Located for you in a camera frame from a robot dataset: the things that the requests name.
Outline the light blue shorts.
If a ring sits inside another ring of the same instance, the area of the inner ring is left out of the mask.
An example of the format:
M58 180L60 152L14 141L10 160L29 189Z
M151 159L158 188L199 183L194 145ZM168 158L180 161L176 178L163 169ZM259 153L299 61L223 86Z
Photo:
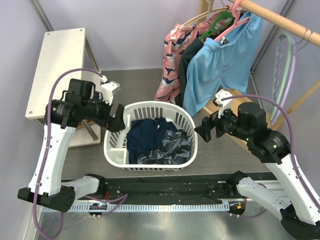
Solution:
M219 41L206 39L191 59L183 98L183 109L190 116L199 112L220 87L247 92L264 20L251 12L241 18L249 21Z

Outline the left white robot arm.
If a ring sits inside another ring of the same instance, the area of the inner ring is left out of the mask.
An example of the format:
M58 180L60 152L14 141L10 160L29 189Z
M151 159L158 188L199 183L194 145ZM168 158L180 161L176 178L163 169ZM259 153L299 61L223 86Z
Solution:
M88 173L80 179L62 182L62 170L73 135L81 121L93 121L111 133L126 128L124 105L119 104L110 115L112 101L120 89L109 81L98 90L91 81L72 78L60 99L46 106L43 143L38 163L27 187L18 190L17 197L38 206L66 213L75 200L87 195L100 200L107 192L103 176Z

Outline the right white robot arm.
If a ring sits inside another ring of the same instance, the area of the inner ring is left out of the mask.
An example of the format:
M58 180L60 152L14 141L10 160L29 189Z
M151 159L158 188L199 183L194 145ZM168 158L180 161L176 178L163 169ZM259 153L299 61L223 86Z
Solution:
M244 102L238 106L237 114L231 109L224 110L222 115L215 112L204 117L194 130L208 143L212 129L217 138L228 134L245 141L249 152L267 166L286 195L267 189L241 171L226 180L226 193L257 202L278 218L296 240L318 240L320 211L299 180L295 170L298 163L292 157L289 141L282 133L268 128L266 112L254 102Z

